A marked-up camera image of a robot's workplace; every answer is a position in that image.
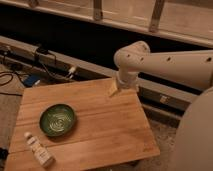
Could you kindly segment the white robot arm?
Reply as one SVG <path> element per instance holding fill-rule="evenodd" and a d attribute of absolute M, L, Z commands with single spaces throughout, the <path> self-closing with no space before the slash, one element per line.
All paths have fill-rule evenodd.
<path fill-rule="evenodd" d="M 136 89 L 141 72 L 201 91 L 180 121 L 167 171 L 213 171 L 213 50 L 153 53 L 136 41 L 118 49 L 114 63 L 111 96 Z"/>

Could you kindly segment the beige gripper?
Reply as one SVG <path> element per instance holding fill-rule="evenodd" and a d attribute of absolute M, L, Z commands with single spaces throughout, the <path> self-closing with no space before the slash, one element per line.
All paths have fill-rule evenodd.
<path fill-rule="evenodd" d="M 124 82 L 122 80 L 115 79 L 112 82 L 112 84 L 111 84 L 111 86 L 110 86 L 110 88 L 108 90 L 108 95 L 110 97 L 113 97 L 114 95 L 118 94 L 119 92 L 121 92 L 124 89 L 133 89 L 136 92 L 138 92 L 139 91 L 139 86 L 135 82 Z"/>

